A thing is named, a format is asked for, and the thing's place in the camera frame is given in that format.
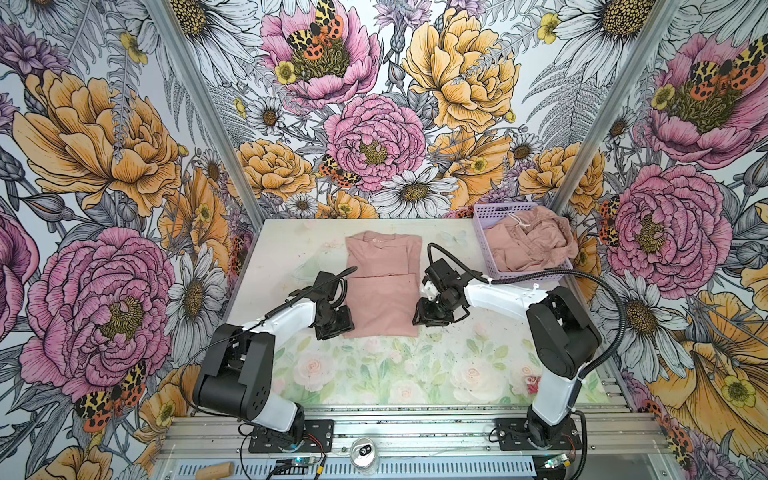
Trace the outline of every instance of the pink peony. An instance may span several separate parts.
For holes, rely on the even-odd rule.
[[[325,74],[319,78],[310,78],[309,82],[298,78],[286,84],[285,87],[295,97],[296,103],[304,108],[317,109],[323,105],[340,104],[356,94],[366,93],[373,88],[379,74],[381,48],[377,35],[368,36],[354,8],[348,13],[338,0],[334,4],[336,14],[344,22],[342,41],[343,48],[349,54],[349,65],[342,76]],[[285,11],[281,11],[280,16],[265,16],[261,23],[262,49],[267,52],[263,65],[274,69],[281,61],[293,62],[293,49],[286,38],[295,31],[309,30],[314,21],[314,5],[309,13],[297,11],[293,16],[288,16]]]
[[[78,399],[119,384],[142,361],[151,375],[170,351],[163,329],[174,281],[165,252],[128,228],[54,253],[29,290],[36,336],[24,345],[22,378]]]
[[[24,305],[24,284],[38,268],[35,241],[18,221],[0,211],[0,341]]]
[[[691,65],[714,61],[722,65],[746,47],[732,47],[730,39],[718,45],[716,35],[695,34],[667,63],[656,78],[657,94],[647,122],[639,128],[641,144],[663,151],[680,162],[697,162],[704,168],[727,166],[752,150],[768,135],[768,74],[754,84],[705,101],[690,96]],[[674,95],[668,98],[674,88]]]
[[[424,160],[426,141],[419,117],[386,97],[357,97],[325,125],[328,154],[362,178],[360,190],[381,190],[383,181],[416,170]]]
[[[619,202],[619,244],[608,248],[616,274],[629,270],[675,300],[696,293],[725,261],[733,231],[723,195],[694,166],[643,167]]]

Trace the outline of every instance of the metal post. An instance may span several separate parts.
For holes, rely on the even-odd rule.
[[[181,31],[176,14],[167,0],[153,0],[152,2],[146,2],[146,6],[168,54],[173,59],[176,75],[183,79],[187,90],[190,92],[192,101],[194,101],[197,110],[200,112],[200,116],[208,120],[206,127],[214,141],[214,147],[221,154],[224,166],[232,177],[235,188],[240,192],[240,200],[243,202],[243,207],[258,233],[261,231],[265,217],[259,208],[256,197],[252,194],[250,183],[245,177],[243,168],[240,166],[237,157],[235,157],[232,140],[219,117],[214,100],[211,98],[205,84],[203,74],[197,68],[197,61],[190,50],[184,33]]]
[[[648,15],[648,20],[646,20],[645,26],[637,38],[637,44],[632,49],[624,67],[616,74],[616,81],[600,106],[600,111],[589,132],[587,132],[587,137],[581,142],[581,147],[576,153],[571,169],[552,200],[550,208],[555,213],[562,213],[563,208],[571,199],[571,195],[576,191],[581,177],[584,176],[584,172],[587,171],[592,159],[597,154],[605,133],[611,128],[616,116],[619,115],[622,101],[627,97],[630,88],[634,86],[635,80],[645,68],[650,53],[659,48],[661,35],[672,22],[680,3],[680,0],[656,0]]]

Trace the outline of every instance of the pink clothing in basket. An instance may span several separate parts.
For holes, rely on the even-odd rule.
[[[568,219],[547,207],[510,214],[488,228],[485,238],[499,272],[554,268],[578,255]]]
[[[417,336],[422,238],[367,231],[347,237],[346,249],[346,265],[357,271],[347,277],[346,294],[355,329],[344,336]]]

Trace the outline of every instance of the folded pink shirt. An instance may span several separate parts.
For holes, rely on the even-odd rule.
[[[578,255],[567,218],[547,207],[533,207],[505,217],[485,231],[499,272],[554,268]]]
[[[346,265],[357,271],[347,277],[346,294],[355,329],[344,336],[417,336],[422,238],[367,231],[347,237],[346,249]]]

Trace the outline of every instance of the folded pink fabric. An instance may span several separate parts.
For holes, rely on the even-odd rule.
[[[515,212],[488,228],[485,238],[500,272],[553,268],[578,255],[568,219],[547,207]]]
[[[417,336],[422,238],[368,231],[347,237],[346,249],[346,265],[357,271],[347,277],[346,294],[355,329],[344,336]]]

